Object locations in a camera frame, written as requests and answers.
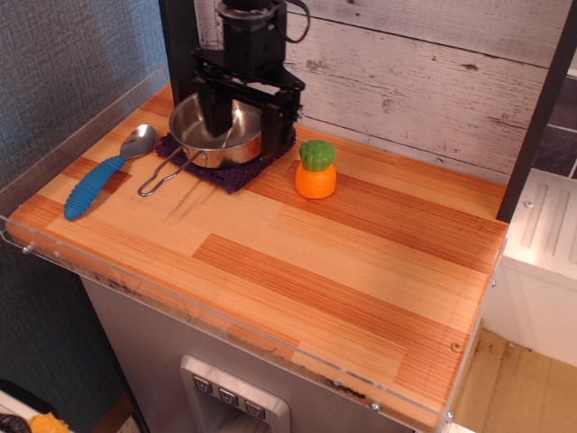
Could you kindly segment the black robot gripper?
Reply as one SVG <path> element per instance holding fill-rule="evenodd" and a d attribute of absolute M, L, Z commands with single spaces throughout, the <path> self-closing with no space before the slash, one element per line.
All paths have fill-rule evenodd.
<path fill-rule="evenodd" d="M 217 137 L 233 124 L 234 100 L 261 108 L 261 155 L 271 158 L 289 140 L 302 116 L 300 94 L 305 83 L 282 64 L 254 76 L 224 64 L 224 52 L 196 49 L 198 98 L 208 132 Z"/>

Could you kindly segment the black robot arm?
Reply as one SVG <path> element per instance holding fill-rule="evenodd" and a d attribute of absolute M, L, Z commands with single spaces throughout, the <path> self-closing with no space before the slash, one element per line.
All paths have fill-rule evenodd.
<path fill-rule="evenodd" d="M 222 1 L 221 50 L 195 49 L 195 82 L 208 131 L 213 136 L 233 125 L 233 101 L 261 110 L 261 155 L 274 156 L 291 136 L 305 83 L 284 67 L 287 35 L 285 1 Z"/>

